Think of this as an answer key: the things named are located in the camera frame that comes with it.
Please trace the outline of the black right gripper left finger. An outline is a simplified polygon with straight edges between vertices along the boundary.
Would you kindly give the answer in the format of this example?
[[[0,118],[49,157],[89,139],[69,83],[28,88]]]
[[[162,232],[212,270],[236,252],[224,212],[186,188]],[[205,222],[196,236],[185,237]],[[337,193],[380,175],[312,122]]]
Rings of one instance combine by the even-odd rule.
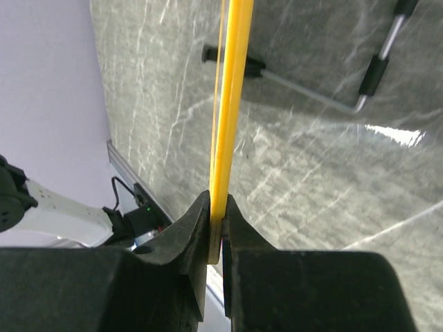
[[[196,331],[204,318],[210,197],[134,251],[4,248],[2,331]]]

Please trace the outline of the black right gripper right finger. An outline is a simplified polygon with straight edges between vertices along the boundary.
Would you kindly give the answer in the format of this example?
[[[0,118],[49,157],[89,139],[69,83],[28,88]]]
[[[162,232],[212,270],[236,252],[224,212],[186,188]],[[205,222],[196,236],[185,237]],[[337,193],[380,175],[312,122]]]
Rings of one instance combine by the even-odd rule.
[[[227,200],[224,306],[233,331],[415,331],[399,278],[379,253],[279,250]]]

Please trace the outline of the yellow framed whiteboard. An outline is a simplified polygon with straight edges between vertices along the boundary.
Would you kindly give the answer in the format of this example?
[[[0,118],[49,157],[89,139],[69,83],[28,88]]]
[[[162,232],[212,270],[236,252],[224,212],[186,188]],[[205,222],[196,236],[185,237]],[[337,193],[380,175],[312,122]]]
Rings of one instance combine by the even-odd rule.
[[[221,6],[210,152],[209,265],[218,263],[221,250],[254,2],[222,1]]]

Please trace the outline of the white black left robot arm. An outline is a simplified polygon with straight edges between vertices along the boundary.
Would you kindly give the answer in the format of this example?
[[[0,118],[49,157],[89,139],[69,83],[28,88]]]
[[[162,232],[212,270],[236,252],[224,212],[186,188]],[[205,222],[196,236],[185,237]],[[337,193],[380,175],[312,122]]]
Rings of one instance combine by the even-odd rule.
[[[49,237],[48,247],[134,245],[134,229],[118,210],[81,204],[41,186],[1,157],[1,232]]]

